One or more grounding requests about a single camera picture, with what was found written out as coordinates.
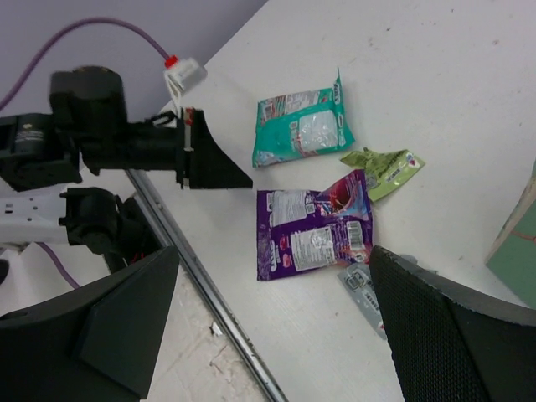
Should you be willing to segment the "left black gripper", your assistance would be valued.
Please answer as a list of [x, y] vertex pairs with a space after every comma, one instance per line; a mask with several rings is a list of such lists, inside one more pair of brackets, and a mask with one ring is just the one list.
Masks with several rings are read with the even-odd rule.
[[183, 119], [192, 151], [185, 150], [183, 121], [167, 111], [129, 123], [115, 136], [82, 141], [84, 164], [95, 175], [102, 169], [172, 171], [176, 183], [183, 186], [186, 177], [191, 189], [253, 187], [252, 179], [212, 137], [202, 110], [184, 109]]

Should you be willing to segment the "small green wrapper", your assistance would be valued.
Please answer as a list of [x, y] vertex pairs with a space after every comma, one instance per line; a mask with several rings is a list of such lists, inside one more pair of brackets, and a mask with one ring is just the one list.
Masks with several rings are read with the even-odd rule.
[[424, 160], [407, 149], [375, 152], [364, 148], [346, 154], [340, 162], [364, 171], [371, 202], [387, 197], [411, 180], [425, 166]]

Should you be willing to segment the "teal snack packet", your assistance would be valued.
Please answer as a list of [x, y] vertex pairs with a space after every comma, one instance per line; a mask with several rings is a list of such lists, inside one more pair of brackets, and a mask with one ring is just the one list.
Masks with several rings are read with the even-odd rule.
[[355, 143], [344, 107], [343, 83], [264, 99], [257, 104], [255, 168], [339, 152]]

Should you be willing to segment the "silver foil wrapper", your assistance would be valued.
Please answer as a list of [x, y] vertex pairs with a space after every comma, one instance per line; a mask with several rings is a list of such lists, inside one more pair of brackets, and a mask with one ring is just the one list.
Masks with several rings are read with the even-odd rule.
[[370, 277], [369, 265], [365, 261], [365, 254], [358, 253], [356, 261], [345, 271], [340, 271], [337, 277], [372, 329], [385, 340], [387, 337], [384, 322]]

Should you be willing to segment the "purple snack packet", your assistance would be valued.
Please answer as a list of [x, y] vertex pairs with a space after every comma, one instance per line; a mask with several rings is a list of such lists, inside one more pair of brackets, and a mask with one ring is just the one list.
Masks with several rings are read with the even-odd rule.
[[369, 262], [373, 214], [365, 172], [355, 169], [328, 189], [256, 193], [257, 279]]

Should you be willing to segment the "green paper bag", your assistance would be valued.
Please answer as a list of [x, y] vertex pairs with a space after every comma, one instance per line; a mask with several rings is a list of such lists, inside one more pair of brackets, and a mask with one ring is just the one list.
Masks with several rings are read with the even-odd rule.
[[492, 244], [487, 268], [522, 302], [535, 308], [535, 166], [524, 191]]

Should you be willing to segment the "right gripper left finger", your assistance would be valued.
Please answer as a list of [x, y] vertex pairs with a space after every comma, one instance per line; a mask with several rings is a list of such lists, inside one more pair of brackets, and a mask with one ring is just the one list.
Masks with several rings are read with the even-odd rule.
[[3, 401], [141, 401], [178, 274], [173, 246], [1, 317]]

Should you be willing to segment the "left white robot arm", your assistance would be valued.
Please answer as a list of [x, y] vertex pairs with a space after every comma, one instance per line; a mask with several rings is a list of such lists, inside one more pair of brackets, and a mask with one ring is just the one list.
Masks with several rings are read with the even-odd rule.
[[80, 170], [171, 171], [191, 189], [251, 188], [252, 179], [217, 145], [204, 113], [187, 108], [144, 121], [127, 119], [121, 77], [100, 66], [52, 74], [48, 114], [1, 120], [1, 177], [17, 192], [63, 184], [58, 223], [118, 271], [157, 248], [132, 202], [83, 188]]

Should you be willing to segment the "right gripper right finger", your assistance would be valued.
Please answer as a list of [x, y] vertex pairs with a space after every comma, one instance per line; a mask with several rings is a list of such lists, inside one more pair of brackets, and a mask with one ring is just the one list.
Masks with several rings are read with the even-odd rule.
[[376, 245], [373, 288], [407, 401], [533, 401], [535, 311]]

